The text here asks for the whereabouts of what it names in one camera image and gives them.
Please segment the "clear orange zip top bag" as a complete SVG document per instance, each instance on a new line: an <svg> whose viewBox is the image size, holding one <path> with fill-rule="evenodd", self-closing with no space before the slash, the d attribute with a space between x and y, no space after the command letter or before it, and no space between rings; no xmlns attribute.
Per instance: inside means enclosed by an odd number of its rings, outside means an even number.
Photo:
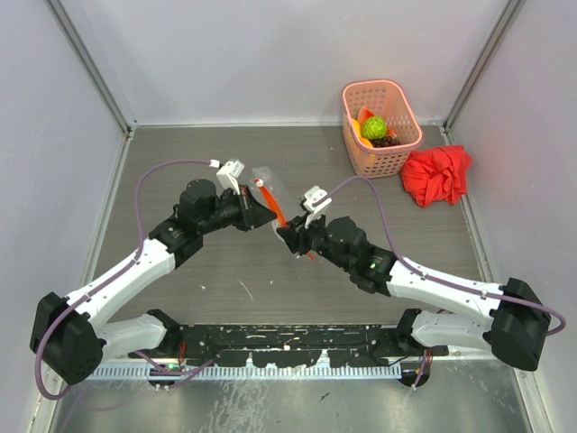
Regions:
<svg viewBox="0 0 577 433"><path fill-rule="evenodd" d="M264 205L276 213L276 219L270 224L274 235L283 241L277 229L286 226L295 217L302 217L305 210L289 192L281 176L270 167L252 168L252 182L251 191L256 192Z"/></svg>

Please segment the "green toy custard apple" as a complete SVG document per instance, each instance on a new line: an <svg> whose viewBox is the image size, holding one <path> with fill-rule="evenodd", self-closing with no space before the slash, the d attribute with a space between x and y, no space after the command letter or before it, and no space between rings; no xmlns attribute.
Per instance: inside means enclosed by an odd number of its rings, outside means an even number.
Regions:
<svg viewBox="0 0 577 433"><path fill-rule="evenodd" d="M385 137L387 132L386 121L378 115L367 118L362 124L362 134L369 140Z"/></svg>

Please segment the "pink plastic basket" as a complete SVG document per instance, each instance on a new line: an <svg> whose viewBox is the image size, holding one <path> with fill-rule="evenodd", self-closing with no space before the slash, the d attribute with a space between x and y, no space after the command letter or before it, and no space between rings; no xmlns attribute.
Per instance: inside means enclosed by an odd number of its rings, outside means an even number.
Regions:
<svg viewBox="0 0 577 433"><path fill-rule="evenodd" d="M396 82L374 79L344 87L343 138L356 174L368 178L399 173L424 141L407 97Z"/></svg>

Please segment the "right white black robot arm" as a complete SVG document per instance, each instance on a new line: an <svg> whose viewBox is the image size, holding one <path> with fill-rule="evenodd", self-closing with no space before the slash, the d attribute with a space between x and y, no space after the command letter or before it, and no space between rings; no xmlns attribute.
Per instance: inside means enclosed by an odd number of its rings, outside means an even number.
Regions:
<svg viewBox="0 0 577 433"><path fill-rule="evenodd" d="M436 307L436 313L422 309L403 313L395 334L403 354L462 346L488 351L519 370L537 369L551 316L526 282L471 281L399 259L372 244L348 216L312 223L296 217L277 234L292 253L318 253L348 273L360 290Z"/></svg>

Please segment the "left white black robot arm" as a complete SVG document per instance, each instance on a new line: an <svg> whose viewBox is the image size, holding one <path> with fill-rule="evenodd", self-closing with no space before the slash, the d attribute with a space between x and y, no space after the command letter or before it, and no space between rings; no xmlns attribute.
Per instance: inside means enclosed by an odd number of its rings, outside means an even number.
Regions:
<svg viewBox="0 0 577 433"><path fill-rule="evenodd" d="M69 385L84 381L103 361L137 350L173 356L182 344L183 331L166 313L152 309L115 323L111 317L197 253L205 235L228 226L251 231L276 217L246 185L218 193L210 180L189 182L172 215L134 253L83 288L65 297L51 292L40 300L31 349Z"/></svg>

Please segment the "orange toy fruit slice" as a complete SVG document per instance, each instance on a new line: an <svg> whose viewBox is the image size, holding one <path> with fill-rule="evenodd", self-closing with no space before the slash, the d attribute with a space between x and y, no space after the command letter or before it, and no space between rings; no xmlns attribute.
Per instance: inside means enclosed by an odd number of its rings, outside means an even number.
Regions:
<svg viewBox="0 0 577 433"><path fill-rule="evenodd" d="M364 145L373 148L373 144L372 142L366 138L363 134L362 134L362 123L360 123L356 118L352 117L351 118L351 122L353 124L353 129L355 131L355 134L358 138L358 140L363 143Z"/></svg>

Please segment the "purple toy grape bunch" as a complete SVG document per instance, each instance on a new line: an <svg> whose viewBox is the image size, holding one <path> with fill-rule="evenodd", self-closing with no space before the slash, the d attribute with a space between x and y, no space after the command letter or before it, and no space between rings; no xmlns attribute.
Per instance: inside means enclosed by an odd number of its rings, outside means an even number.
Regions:
<svg viewBox="0 0 577 433"><path fill-rule="evenodd" d="M371 139L374 148L387 148L400 145L400 140L396 137L385 136L379 139Z"/></svg>

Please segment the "toy watermelon slice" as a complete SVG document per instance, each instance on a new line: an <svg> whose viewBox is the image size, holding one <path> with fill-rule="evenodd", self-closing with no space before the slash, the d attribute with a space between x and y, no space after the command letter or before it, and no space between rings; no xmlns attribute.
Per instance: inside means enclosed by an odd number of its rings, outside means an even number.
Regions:
<svg viewBox="0 0 577 433"><path fill-rule="evenodd" d="M360 111L359 111L359 113L358 113L358 115L357 115L357 120L358 120L360 123L363 124L363 122L364 122L367 118L369 118L369 117L371 117L371 116L374 116L374 115L375 115L375 114L374 114L368 107L363 106L363 107L360 109ZM390 126L388 126L388 132L387 132L387 135L386 135L386 136L397 137L397 133L396 133Z"/></svg>

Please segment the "red crumpled cloth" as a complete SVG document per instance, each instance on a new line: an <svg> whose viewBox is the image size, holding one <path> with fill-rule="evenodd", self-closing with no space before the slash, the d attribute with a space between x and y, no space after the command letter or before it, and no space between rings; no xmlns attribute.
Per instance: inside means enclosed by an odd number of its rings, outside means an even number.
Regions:
<svg viewBox="0 0 577 433"><path fill-rule="evenodd" d="M437 201L456 205L467 193L467 170L472 157L462 145L451 145L413 151L400 177L405 191L421 207Z"/></svg>

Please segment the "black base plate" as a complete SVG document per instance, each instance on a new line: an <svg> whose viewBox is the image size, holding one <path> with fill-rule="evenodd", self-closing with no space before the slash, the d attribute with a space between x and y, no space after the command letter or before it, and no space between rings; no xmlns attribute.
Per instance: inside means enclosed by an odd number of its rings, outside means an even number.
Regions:
<svg viewBox="0 0 577 433"><path fill-rule="evenodd" d="M390 366L396 358L419 356L403 348L394 329L382 325L194 325L182 327L176 341L143 352L153 358L178 358L200 366L311 367L328 357L339 368Z"/></svg>

